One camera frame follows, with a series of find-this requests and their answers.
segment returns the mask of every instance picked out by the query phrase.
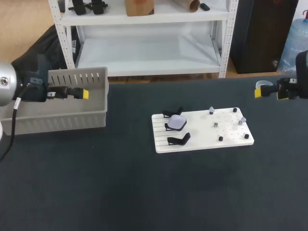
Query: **black clip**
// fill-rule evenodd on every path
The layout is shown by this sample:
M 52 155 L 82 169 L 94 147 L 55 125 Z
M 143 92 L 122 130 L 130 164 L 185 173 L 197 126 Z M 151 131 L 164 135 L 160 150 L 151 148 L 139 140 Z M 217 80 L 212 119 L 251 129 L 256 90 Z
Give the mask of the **black clip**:
M 183 139 L 168 137 L 167 141 L 168 141 L 168 145 L 184 146 L 190 138 L 191 138 L 191 134 L 189 132 L 187 132 L 186 135 L 183 137 Z
M 181 115 L 181 113 L 184 111 L 183 107 L 179 107 L 177 112 L 171 112 L 171 111 L 163 111 L 164 118 L 172 117 L 173 115 Z

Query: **white metal shelf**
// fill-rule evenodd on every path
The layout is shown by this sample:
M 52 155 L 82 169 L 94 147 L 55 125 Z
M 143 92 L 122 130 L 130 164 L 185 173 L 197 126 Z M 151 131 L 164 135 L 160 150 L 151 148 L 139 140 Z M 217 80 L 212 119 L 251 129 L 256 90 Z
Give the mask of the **white metal shelf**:
M 67 10 L 71 0 L 65 0 L 64 15 L 58 0 L 49 0 L 67 68 L 106 66 L 111 77 L 214 72 L 225 77 L 239 0 L 201 0 L 210 11 L 195 13 L 173 0 L 155 0 L 153 15 L 136 17 L 126 15 L 125 0 L 105 1 L 103 15 L 77 16 Z M 76 63 L 71 26 L 77 26 L 82 47 Z
M 88 38 L 78 68 L 108 67 L 108 76 L 144 76 L 219 72 L 210 35 Z
M 66 11 L 62 17 L 63 26 L 85 25 L 124 25 L 124 24 L 152 24 L 152 23 L 179 23 L 179 22 L 203 22 L 228 19 L 226 0 L 207 0 L 206 4 L 211 8 L 205 12 L 199 9 L 190 13 L 176 4 L 173 0 L 156 0 L 154 14 L 148 16 L 128 17 L 126 15 L 124 0 L 106 1 L 109 7 L 102 15 L 95 15 L 87 9 L 85 15 L 77 16 L 73 11 Z

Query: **white pegboard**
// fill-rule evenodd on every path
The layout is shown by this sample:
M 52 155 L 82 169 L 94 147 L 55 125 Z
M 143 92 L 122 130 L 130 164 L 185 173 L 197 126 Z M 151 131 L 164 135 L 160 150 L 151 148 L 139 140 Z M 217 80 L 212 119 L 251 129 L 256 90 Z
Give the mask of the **white pegboard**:
M 154 131 L 154 142 L 157 153 L 184 152 L 201 149 L 214 149 L 247 146 L 254 143 L 254 138 L 248 128 L 247 123 L 239 125 L 239 120 L 243 114 L 239 108 L 233 112 L 233 108 L 216 109 L 213 115 L 209 110 L 183 112 L 187 124 L 182 131 L 166 131 L 165 123 L 169 118 L 164 118 L 163 114 L 152 115 L 152 125 Z M 184 146 L 169 145 L 168 137 L 182 139 L 189 132 L 191 138 Z

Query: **cardboard tube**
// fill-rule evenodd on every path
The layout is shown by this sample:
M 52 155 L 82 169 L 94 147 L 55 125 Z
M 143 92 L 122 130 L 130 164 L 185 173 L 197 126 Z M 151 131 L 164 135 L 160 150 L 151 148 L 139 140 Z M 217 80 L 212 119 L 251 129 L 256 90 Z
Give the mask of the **cardboard tube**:
M 200 7 L 199 0 L 174 0 L 178 5 L 184 7 L 189 12 L 196 12 Z

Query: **black object on shelf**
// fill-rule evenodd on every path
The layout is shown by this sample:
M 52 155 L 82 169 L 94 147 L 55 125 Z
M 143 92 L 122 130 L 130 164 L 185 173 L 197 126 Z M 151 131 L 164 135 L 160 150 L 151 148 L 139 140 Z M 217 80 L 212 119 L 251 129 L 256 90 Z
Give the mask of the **black object on shelf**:
M 72 0 L 73 7 L 68 8 L 70 11 L 74 10 L 77 15 L 83 15 L 86 13 L 86 5 L 83 0 Z
M 108 4 L 106 4 L 104 1 L 92 0 L 92 9 L 95 15 L 103 14 L 106 7 L 108 7 Z
M 200 4 L 200 8 L 201 8 L 202 10 L 204 10 L 204 11 L 209 11 L 209 10 L 210 10 L 210 8 L 208 7 L 208 5 L 206 5 L 205 3 L 201 3 L 201 4 Z
M 102 0 L 92 0 L 92 3 L 84 3 L 83 0 L 73 0 L 73 7 L 69 7 L 70 11 L 75 11 L 77 15 L 83 15 L 86 13 L 86 8 L 93 10 L 95 15 L 104 13 L 104 9 L 108 7 Z
M 239 74 L 277 70 L 298 0 L 239 0 L 231 58 Z

